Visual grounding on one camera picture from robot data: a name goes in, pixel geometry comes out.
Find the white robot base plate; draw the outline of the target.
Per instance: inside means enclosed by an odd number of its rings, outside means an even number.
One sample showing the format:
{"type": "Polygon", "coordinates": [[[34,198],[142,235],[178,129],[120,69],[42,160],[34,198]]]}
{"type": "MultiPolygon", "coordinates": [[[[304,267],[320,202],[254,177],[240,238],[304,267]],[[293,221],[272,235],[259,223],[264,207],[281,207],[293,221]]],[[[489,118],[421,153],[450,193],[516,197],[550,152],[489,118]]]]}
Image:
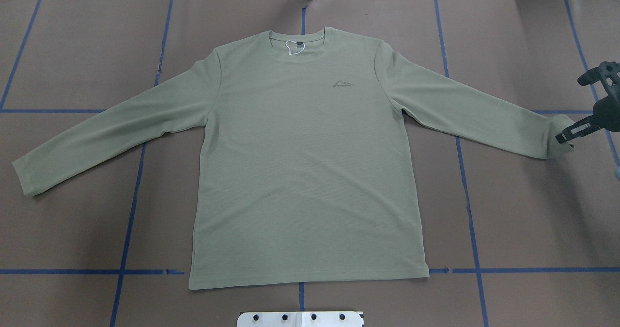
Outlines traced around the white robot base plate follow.
{"type": "Polygon", "coordinates": [[[363,327],[358,311],[273,311],[239,315],[237,327],[363,327]]]}

